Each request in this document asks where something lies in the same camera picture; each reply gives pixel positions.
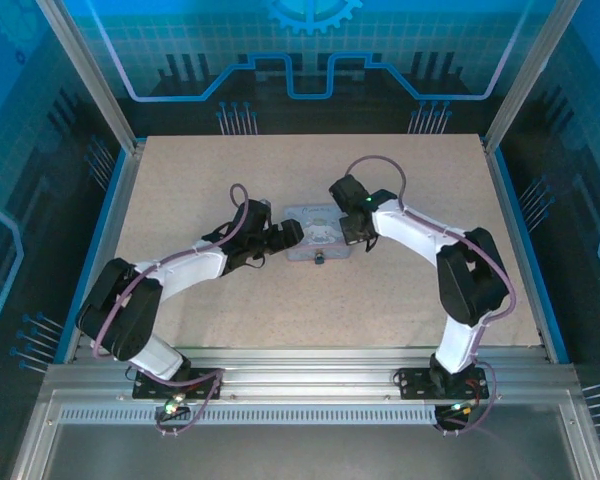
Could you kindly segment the aluminium frame post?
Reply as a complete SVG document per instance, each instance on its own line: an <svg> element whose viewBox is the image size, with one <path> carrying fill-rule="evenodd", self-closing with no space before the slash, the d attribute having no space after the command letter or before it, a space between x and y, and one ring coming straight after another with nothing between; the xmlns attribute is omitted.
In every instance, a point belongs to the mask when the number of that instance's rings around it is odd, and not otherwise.
<svg viewBox="0 0 600 480"><path fill-rule="evenodd" d="M581 2L582 0L556 0L486 133L484 151L487 156L495 154Z"/></svg>
<svg viewBox="0 0 600 480"><path fill-rule="evenodd" d="M82 34L61 0L35 0L121 148L135 156L138 142Z"/></svg>

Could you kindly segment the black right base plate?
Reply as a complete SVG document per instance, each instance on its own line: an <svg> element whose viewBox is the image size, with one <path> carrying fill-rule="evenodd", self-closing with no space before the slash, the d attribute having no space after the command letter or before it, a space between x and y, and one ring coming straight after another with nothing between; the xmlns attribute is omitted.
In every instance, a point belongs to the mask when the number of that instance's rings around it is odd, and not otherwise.
<svg viewBox="0 0 600 480"><path fill-rule="evenodd" d="M427 368L401 368L392 382L402 400L479 400L490 397L486 374L482 368L469 366L460 373Z"/></svg>

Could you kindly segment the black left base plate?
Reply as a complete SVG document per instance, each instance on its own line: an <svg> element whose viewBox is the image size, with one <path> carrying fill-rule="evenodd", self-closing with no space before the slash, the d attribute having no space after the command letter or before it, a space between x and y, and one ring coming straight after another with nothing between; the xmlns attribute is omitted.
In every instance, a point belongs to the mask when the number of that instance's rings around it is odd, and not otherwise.
<svg viewBox="0 0 600 480"><path fill-rule="evenodd" d="M187 373L178 373L174 378L176 382L191 382L200 377L212 374L212 368L190 369ZM167 400L177 393L185 393L187 400L204 400L211 391L215 376L203 382L186 387L172 387L150 379L147 375L137 372L135 374L132 398L138 400Z"/></svg>

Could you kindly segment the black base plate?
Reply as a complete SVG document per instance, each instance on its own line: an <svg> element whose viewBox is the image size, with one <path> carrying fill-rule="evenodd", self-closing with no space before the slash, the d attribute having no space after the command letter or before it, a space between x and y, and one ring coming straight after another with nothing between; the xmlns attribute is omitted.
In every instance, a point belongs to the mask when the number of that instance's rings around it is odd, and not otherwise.
<svg viewBox="0 0 600 480"><path fill-rule="evenodd" d="M212 374L212 368L190 369L187 373L178 373L174 378L176 382L191 382L200 377ZM187 400L204 400L211 391L215 376L203 382L186 387L172 387L150 379L147 375L137 372L135 374L132 398L138 400L167 400L177 393L185 393Z"/></svg>
<svg viewBox="0 0 600 480"><path fill-rule="evenodd" d="M486 374L482 368L469 366L460 373L427 368L401 368L392 382L402 400L479 400L490 397Z"/></svg>

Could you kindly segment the clear plastic bag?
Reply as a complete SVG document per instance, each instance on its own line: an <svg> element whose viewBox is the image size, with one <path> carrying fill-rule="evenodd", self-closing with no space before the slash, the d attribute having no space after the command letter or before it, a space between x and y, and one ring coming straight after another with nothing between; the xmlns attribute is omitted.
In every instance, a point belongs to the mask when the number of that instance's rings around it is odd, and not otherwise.
<svg viewBox="0 0 600 480"><path fill-rule="evenodd" d="M317 250L322 250L327 260L344 260L350 257L351 248L345 243L339 219L344 213L334 203L288 206L287 219L297 220L302 228L302 241L286 251L289 261L311 261Z"/></svg>

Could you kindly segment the aluminium front rail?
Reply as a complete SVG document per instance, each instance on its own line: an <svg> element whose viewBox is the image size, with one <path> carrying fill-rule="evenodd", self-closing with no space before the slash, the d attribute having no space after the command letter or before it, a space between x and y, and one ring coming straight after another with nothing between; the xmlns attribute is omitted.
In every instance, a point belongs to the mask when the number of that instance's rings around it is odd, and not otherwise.
<svg viewBox="0 0 600 480"><path fill-rule="evenodd" d="M225 371L225 403L395 403L392 382L399 368L426 367L428 347L405 348L189 348L191 363ZM480 359L492 367L489 388L500 405L553 404L575 397L578 379L571 365L551 363L539 346L487 347ZM71 364L52 365L40 393L47 397L127 401L131 382L114 360L79 353Z"/></svg>

